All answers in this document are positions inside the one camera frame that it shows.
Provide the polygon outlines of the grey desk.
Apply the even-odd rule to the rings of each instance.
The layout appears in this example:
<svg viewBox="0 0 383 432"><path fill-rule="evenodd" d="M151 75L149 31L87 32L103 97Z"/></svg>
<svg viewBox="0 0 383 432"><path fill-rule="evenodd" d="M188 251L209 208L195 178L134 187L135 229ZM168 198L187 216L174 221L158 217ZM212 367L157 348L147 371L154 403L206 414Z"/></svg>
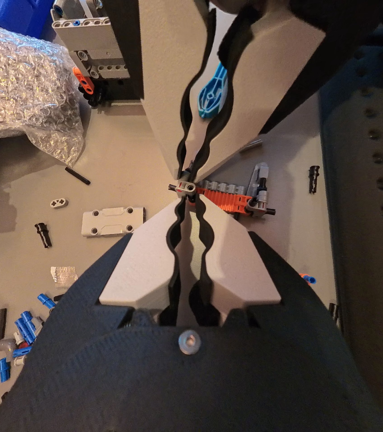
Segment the grey desk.
<svg viewBox="0 0 383 432"><path fill-rule="evenodd" d="M37 295L62 292L54 285L52 266L72 266L82 275L119 240L83 237L85 211L129 204L145 207L151 218L176 197L167 190L173 180L141 105L112 103L92 110L82 100L81 117L86 146L73 169L91 181L89 186L26 136L0 140L0 308L8 310L6 338L22 311L46 312ZM261 147L238 154L210 178L247 186L256 163L269 165L269 204L277 213L265 220L241 218L241 223L298 272L317 278L315 291L328 305L336 295L318 95L262 139ZM320 166L315 194L309 193L312 165ZM68 205L50 208L60 198ZM51 248L43 247L37 223L47 225Z"/></svg>

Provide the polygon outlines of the black brick axle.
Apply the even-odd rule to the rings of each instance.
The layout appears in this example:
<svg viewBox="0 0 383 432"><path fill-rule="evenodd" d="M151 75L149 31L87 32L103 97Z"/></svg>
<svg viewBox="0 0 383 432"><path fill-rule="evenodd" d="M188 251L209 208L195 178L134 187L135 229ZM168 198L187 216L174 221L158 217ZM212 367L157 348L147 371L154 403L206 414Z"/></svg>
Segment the black brick axle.
<svg viewBox="0 0 383 432"><path fill-rule="evenodd" d="M73 176L74 178L76 178L77 180L81 181L82 183L84 183L85 185L90 185L91 181L88 180L87 178L85 178L84 176L80 175L79 173L77 173L76 171L74 171L73 169L71 169L70 167L66 166L65 167L65 171L70 174L71 176Z"/></svg>

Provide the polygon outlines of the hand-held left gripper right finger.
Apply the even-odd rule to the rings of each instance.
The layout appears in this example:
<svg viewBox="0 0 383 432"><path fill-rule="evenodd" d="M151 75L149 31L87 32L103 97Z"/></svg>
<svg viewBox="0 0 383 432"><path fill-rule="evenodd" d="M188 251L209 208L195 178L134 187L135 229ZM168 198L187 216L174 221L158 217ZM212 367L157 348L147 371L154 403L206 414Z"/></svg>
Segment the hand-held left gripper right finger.
<svg viewBox="0 0 383 432"><path fill-rule="evenodd" d="M218 326L234 309L275 305L281 295L254 245L251 232L204 195L195 199L204 245L191 307L199 326Z"/></svg>

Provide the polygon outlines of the pile of loose brick parts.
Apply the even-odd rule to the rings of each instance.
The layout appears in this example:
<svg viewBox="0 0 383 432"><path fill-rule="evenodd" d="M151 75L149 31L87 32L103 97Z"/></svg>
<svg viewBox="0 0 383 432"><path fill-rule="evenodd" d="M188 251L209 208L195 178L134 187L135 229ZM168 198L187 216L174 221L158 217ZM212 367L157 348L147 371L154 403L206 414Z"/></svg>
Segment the pile of loose brick parts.
<svg viewBox="0 0 383 432"><path fill-rule="evenodd" d="M20 367L45 325L45 321L29 310L21 312L15 320L15 332L11 338L5 337L7 308L0 308L0 383L11 378L12 366Z"/></svg>

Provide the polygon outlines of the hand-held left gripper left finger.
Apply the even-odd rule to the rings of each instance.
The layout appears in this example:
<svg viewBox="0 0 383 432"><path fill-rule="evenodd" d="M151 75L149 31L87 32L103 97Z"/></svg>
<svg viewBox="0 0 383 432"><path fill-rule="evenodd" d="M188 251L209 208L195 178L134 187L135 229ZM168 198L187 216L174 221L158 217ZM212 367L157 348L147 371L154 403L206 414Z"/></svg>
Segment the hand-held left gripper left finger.
<svg viewBox="0 0 383 432"><path fill-rule="evenodd" d="M178 198L134 231L106 283L102 305L146 309L175 326L181 293L179 258L185 198Z"/></svg>

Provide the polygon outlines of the blue plastic bin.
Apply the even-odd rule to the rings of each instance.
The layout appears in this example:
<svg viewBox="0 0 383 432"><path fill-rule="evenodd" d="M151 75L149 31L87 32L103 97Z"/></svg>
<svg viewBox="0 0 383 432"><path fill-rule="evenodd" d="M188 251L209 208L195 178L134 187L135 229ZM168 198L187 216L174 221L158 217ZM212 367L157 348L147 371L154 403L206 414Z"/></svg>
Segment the blue plastic bin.
<svg viewBox="0 0 383 432"><path fill-rule="evenodd" d="M39 38L53 0L0 0L0 28Z"/></svg>

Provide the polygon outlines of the clear plastic scrap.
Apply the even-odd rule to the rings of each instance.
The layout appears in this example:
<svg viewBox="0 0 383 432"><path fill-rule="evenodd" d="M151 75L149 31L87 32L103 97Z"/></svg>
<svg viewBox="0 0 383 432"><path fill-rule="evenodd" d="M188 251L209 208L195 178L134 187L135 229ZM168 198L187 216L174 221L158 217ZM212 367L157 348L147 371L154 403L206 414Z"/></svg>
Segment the clear plastic scrap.
<svg viewBox="0 0 383 432"><path fill-rule="evenodd" d="M68 289L78 280L76 269L72 266L52 266L50 272L58 289Z"/></svg>

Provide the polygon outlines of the teal blade brick piece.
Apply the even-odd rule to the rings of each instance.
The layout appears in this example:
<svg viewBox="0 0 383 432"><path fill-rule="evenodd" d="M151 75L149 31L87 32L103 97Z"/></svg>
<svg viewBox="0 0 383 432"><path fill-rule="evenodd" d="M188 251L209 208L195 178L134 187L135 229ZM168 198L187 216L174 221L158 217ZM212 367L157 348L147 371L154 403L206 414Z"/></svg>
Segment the teal blade brick piece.
<svg viewBox="0 0 383 432"><path fill-rule="evenodd" d="M227 82L227 69L219 62L213 77L198 94L198 113L202 119L212 119L221 111L227 96Z"/></svg>

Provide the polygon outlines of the grey motorised brick model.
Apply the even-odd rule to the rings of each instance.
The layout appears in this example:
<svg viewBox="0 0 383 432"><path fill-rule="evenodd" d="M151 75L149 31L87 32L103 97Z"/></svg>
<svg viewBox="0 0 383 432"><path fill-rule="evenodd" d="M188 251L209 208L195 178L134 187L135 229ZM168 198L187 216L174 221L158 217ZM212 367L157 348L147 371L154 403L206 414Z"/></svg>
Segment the grey motorised brick model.
<svg viewBox="0 0 383 432"><path fill-rule="evenodd" d="M74 62L78 91L88 104L140 104L103 1L56 0L50 13L52 28Z"/></svg>

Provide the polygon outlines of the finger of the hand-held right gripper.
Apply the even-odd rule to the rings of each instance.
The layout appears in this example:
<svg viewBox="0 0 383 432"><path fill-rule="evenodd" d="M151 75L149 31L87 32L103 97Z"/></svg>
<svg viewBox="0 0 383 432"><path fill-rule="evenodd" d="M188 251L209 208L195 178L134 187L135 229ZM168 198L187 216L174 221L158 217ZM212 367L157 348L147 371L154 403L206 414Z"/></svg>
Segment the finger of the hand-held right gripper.
<svg viewBox="0 0 383 432"><path fill-rule="evenodd" d="M175 179L180 170L177 150L185 136L182 101L203 63L208 13L205 1L139 1L142 105Z"/></svg>
<svg viewBox="0 0 383 432"><path fill-rule="evenodd" d="M324 40L295 15L264 15L245 32L246 46L228 67L228 94L207 127L190 180L199 182L258 136Z"/></svg>

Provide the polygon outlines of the orange grey toy brick assembly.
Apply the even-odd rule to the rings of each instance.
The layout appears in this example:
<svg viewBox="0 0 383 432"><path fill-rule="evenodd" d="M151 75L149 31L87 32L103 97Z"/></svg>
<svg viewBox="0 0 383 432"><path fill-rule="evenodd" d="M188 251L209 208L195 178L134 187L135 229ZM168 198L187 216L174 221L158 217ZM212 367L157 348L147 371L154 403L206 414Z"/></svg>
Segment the orange grey toy brick assembly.
<svg viewBox="0 0 383 432"><path fill-rule="evenodd" d="M267 163L261 162L256 164L248 187L204 180L197 184L197 192L221 210L235 216L273 216L276 210L268 207L268 175Z"/></svg>

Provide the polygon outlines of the grey flat motor brick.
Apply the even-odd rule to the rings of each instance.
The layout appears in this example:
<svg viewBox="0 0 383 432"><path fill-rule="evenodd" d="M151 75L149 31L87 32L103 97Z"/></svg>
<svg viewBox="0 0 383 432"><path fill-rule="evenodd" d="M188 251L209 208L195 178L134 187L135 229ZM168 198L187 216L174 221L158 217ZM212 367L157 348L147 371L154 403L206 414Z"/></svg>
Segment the grey flat motor brick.
<svg viewBox="0 0 383 432"><path fill-rule="evenodd" d="M81 235L101 237L133 233L146 220L144 207L96 209L83 213Z"/></svg>

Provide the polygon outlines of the bubble wrap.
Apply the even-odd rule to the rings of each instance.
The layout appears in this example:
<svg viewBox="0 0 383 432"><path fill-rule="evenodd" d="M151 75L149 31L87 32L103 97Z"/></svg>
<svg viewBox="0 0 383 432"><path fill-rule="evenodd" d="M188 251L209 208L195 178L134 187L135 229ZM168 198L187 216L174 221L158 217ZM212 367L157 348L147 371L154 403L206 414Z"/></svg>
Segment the bubble wrap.
<svg viewBox="0 0 383 432"><path fill-rule="evenodd" d="M72 167L84 147L75 82L63 46L0 28L0 138L26 135Z"/></svg>

